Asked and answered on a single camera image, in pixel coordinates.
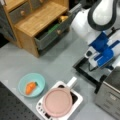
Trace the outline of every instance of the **cabinet drawer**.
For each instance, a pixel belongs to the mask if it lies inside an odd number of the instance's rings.
[[[52,43],[62,32],[64,32],[72,22],[72,15],[62,23],[56,24],[51,30],[44,32],[42,35],[35,37],[36,44],[39,50],[45,49]]]
[[[24,19],[25,16],[29,15],[31,12],[29,3],[26,2],[20,7],[14,9],[12,12],[9,13],[10,19],[13,24],[16,24],[20,20]]]
[[[32,9],[37,9],[38,7],[40,7],[42,5],[42,3],[40,2],[40,0],[30,0]]]

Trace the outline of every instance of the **drawer handle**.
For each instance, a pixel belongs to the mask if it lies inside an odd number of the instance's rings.
[[[62,33],[61,30],[57,30],[57,34],[60,35]]]
[[[25,11],[23,11],[23,10],[20,12],[20,14],[21,14],[21,16],[23,16],[23,17],[26,16]]]
[[[44,0],[40,0],[41,3],[43,3]]]

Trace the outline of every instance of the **wooden cabinet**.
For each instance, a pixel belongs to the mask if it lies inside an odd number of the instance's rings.
[[[5,0],[0,5],[0,20],[7,21],[6,26],[13,38],[2,34],[18,47],[39,57],[40,51],[69,28],[72,15],[68,6],[68,0]],[[6,30],[0,21],[0,32],[3,29]]]

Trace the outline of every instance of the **pan handle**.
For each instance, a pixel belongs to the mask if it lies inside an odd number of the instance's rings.
[[[77,78],[76,77],[72,77],[72,79],[67,83],[67,87],[69,87],[69,89],[72,89],[74,87],[74,85],[77,82]]]

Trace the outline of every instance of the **open drawer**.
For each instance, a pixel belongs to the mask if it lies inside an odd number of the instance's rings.
[[[69,14],[68,18],[63,22],[59,22],[58,19],[48,26],[42,33],[38,34],[35,37],[38,50],[44,50],[54,40],[56,40],[56,38],[70,26],[72,19],[72,15]]]

